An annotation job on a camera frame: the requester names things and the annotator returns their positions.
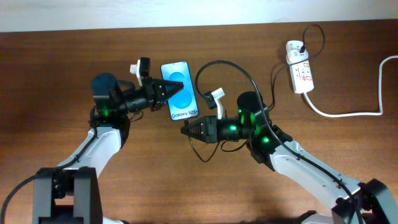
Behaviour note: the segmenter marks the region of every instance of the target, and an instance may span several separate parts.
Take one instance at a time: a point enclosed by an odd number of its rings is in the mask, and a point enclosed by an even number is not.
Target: blue circle
[[[183,82],[184,79],[185,76],[180,72],[174,72],[169,77],[170,81]],[[169,103],[178,109],[187,108],[189,105],[191,105],[191,102],[192,102],[192,95],[188,90],[185,89],[179,91],[176,95],[174,95],[173,97],[171,97],[171,99],[169,99]]]

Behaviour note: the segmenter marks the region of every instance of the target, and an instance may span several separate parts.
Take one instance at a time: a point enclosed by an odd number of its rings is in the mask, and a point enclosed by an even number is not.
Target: brown wooden surface
[[[380,62],[398,54],[398,21],[322,22],[323,53],[311,61],[313,103],[327,113],[377,110]],[[257,82],[271,102],[270,75],[285,63],[285,44],[301,39],[307,23],[156,29],[107,29],[0,34],[0,201],[41,167],[66,159],[86,138],[93,106],[91,79],[111,72],[132,80],[129,65],[152,59],[160,65],[187,61],[194,78],[205,63],[230,60]],[[308,51],[322,43],[308,32]],[[292,91],[284,70],[276,84],[274,124],[307,151],[336,170],[365,182],[377,178],[398,200],[398,63],[383,73],[382,116],[330,119],[313,112]],[[240,93],[252,90],[246,78],[226,65],[206,69],[203,92],[223,87],[230,116]],[[201,115],[214,114],[198,97]],[[290,179],[259,165],[247,149],[218,151],[207,164],[192,152],[182,121],[172,122],[168,108],[132,124],[122,150],[99,178],[104,215],[133,223],[231,223],[293,217],[307,210],[328,213]],[[214,145],[195,141],[203,157]],[[7,223],[29,223],[32,184],[12,200]]]

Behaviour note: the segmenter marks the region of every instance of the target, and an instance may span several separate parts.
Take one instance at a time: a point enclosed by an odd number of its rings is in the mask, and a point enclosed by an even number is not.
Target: white power strip
[[[286,61],[288,64],[296,63],[308,58],[307,50],[300,53],[303,42],[291,40],[286,44]],[[308,60],[289,66],[292,76],[293,90],[295,93],[306,93],[313,90],[313,81]]]
[[[286,44],[286,61],[288,64],[297,63],[302,60],[308,58],[308,52],[305,50],[303,53],[300,53],[300,49],[303,46],[303,42],[299,40],[291,40]],[[390,59],[398,58],[398,55],[390,56],[384,59],[379,66],[379,111],[378,112],[358,112],[358,113],[346,113],[346,114],[327,114],[320,110],[318,110],[307,93],[313,90],[313,80],[310,70],[310,64],[308,60],[298,63],[296,65],[289,66],[290,68],[290,76],[292,77],[293,89],[295,93],[302,93],[304,95],[305,100],[308,105],[318,114],[322,116],[326,116],[329,118],[342,118],[348,116],[380,116],[383,114],[383,105],[381,100],[381,77],[382,77],[382,66],[384,63]]]

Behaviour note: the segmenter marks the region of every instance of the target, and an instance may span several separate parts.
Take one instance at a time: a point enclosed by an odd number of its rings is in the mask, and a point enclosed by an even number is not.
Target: power outlet
[[[286,44],[286,61],[288,64],[299,62],[308,58],[307,50],[300,53],[303,42],[299,40],[291,40]],[[295,93],[306,93],[313,90],[313,81],[308,60],[292,65],[290,68],[290,76],[292,77],[293,90]]]

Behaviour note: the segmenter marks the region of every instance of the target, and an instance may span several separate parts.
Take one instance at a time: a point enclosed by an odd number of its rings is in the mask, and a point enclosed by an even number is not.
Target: white cord
[[[318,114],[322,115],[322,116],[326,116],[329,118],[342,118],[342,117],[348,117],[348,116],[380,116],[383,114],[383,105],[382,105],[382,101],[381,101],[381,74],[382,74],[382,67],[384,65],[384,63],[392,58],[398,58],[398,55],[395,56],[390,56],[386,59],[384,59],[381,63],[380,63],[380,67],[379,67],[379,108],[380,111],[379,112],[359,112],[359,113],[346,113],[346,114],[326,114],[320,110],[318,110],[311,102],[310,98],[308,97],[307,93],[303,93],[305,100],[307,101],[307,103],[310,105],[310,107],[317,112]]]

